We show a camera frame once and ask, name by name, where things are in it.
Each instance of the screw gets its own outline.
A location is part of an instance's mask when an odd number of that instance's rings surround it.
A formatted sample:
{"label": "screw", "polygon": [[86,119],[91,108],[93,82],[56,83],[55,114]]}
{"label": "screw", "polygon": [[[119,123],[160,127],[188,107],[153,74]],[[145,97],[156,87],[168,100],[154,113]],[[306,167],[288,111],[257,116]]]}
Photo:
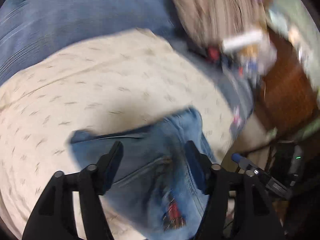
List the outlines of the screw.
{"label": "screw", "polygon": [[221,166],[219,164],[212,164],[211,169],[213,169],[214,171],[219,171],[221,170]]}
{"label": "screw", "polygon": [[61,177],[63,174],[64,174],[63,171],[56,171],[55,174],[54,174],[54,176],[55,176],[56,178],[59,178],[59,177]]}
{"label": "screw", "polygon": [[97,165],[95,165],[95,164],[90,164],[90,165],[87,167],[88,171],[94,171],[96,168],[97,168]]}

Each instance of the red object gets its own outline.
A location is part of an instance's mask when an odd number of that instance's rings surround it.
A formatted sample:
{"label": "red object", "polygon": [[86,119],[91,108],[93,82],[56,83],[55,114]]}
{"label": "red object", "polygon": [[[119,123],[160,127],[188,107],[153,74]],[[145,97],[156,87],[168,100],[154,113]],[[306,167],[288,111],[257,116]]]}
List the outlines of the red object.
{"label": "red object", "polygon": [[243,76],[243,67],[239,67],[239,74],[240,76]]}
{"label": "red object", "polygon": [[170,220],[178,219],[181,217],[177,207],[177,203],[174,200],[169,205],[168,215]]}
{"label": "red object", "polygon": [[214,47],[209,47],[208,48],[208,57],[211,60],[219,60],[220,59],[220,52],[218,49],[214,48]]}

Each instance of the jeans pocket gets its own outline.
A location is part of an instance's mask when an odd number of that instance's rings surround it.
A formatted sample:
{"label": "jeans pocket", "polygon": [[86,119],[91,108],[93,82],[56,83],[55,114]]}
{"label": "jeans pocket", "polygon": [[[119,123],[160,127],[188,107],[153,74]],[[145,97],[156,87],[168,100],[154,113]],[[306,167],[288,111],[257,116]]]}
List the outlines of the jeans pocket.
{"label": "jeans pocket", "polygon": [[115,182],[105,197],[144,236],[163,231],[163,197],[170,190],[172,160],[163,156]]}

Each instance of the black device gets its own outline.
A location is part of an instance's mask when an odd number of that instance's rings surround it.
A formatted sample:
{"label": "black device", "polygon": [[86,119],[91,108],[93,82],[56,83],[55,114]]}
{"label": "black device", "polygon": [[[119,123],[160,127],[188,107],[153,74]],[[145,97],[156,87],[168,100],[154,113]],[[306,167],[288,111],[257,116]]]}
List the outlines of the black device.
{"label": "black device", "polygon": [[[282,240],[280,221],[258,176],[224,170],[200,154],[192,141],[185,145],[186,158],[197,187],[209,196],[194,240],[224,239],[223,229],[230,190],[237,192],[230,239],[254,236],[259,240]],[[117,141],[97,164],[79,173],[57,171],[37,201],[23,232],[22,240],[78,240],[72,192],[78,191],[84,229],[88,240],[112,240],[98,195],[111,187],[123,157]]]}

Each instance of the clothing pile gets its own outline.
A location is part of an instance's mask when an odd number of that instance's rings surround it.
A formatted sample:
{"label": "clothing pile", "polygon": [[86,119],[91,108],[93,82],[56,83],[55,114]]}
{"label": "clothing pile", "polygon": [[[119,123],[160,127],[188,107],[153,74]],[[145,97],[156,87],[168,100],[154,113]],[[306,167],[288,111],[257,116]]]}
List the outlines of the clothing pile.
{"label": "clothing pile", "polygon": [[262,0],[173,0],[191,50],[255,86],[276,61]]}

